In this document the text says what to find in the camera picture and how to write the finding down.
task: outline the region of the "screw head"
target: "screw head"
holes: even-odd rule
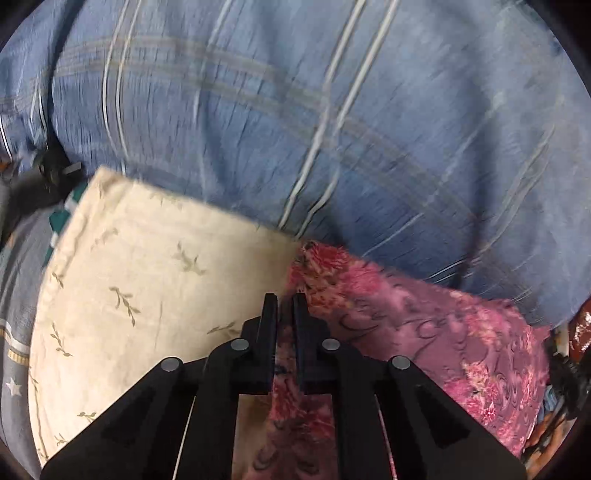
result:
[[[237,338],[235,340],[232,340],[232,343],[230,343],[232,350],[235,350],[237,352],[243,352],[249,347],[249,345],[250,343],[248,343],[248,340],[246,340],[245,338]]]
[[[322,348],[334,352],[340,348],[340,342],[336,338],[327,338],[322,342]]]
[[[410,360],[404,355],[397,355],[392,358],[392,366],[399,370],[406,370],[410,367]]]
[[[174,372],[180,364],[181,362],[178,358],[169,356],[160,362],[160,368],[165,372]]]

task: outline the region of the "green fabric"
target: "green fabric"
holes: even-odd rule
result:
[[[87,181],[83,181],[82,183],[78,184],[68,195],[63,207],[50,215],[49,224],[51,225],[53,236],[51,237],[50,246],[47,249],[47,253],[45,254],[43,267],[46,267],[49,263],[49,259],[53,255],[53,251],[57,245],[59,235],[61,235],[68,223],[68,220],[72,216],[72,213],[74,213],[74,210],[76,210],[76,206],[80,202],[80,199],[82,198],[87,186]]]

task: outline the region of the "red fabric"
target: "red fabric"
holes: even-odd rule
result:
[[[506,300],[487,301],[398,274],[309,242],[290,272],[291,294],[364,355],[411,358],[519,455],[544,395],[547,329],[528,326]],[[247,478],[336,478],[330,396],[304,396],[295,382],[289,325],[280,326],[265,446]]]

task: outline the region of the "white star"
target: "white star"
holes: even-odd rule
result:
[[[21,395],[21,387],[22,385],[16,384],[14,382],[14,379],[12,377],[10,377],[10,382],[5,384],[8,389],[10,390],[10,396],[14,397],[14,395],[17,395],[18,397],[22,397]]]

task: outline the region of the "patterned cloth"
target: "patterned cloth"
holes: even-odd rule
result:
[[[411,358],[431,379],[519,455],[544,396],[546,328],[528,326],[513,304],[391,274],[344,249],[310,242],[291,268],[290,288],[310,313],[364,355]],[[267,439],[246,478],[336,478],[330,397],[304,396],[295,383],[292,331],[280,329]]]

